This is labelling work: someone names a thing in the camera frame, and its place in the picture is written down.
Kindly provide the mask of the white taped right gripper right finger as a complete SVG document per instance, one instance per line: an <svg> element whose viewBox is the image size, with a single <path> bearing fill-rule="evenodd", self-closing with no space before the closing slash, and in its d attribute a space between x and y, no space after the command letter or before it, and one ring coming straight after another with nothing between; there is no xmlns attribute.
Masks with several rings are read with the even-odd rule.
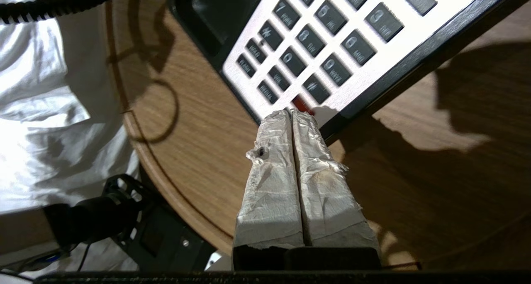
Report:
<svg viewBox="0 0 531 284"><path fill-rule="evenodd" d="M294 156L298 165L305 244L338 269L381 269L380 245L337 162L306 112L292 110Z"/></svg>

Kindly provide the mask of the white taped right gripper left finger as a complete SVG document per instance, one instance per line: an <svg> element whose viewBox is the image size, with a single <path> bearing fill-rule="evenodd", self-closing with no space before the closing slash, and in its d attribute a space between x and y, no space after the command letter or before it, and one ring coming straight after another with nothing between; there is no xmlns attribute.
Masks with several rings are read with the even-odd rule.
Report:
<svg viewBox="0 0 531 284"><path fill-rule="evenodd" d="M288 250L304 247L290 112L275 111L258 127L252 166L236 216L236 271L281 270Z"/></svg>

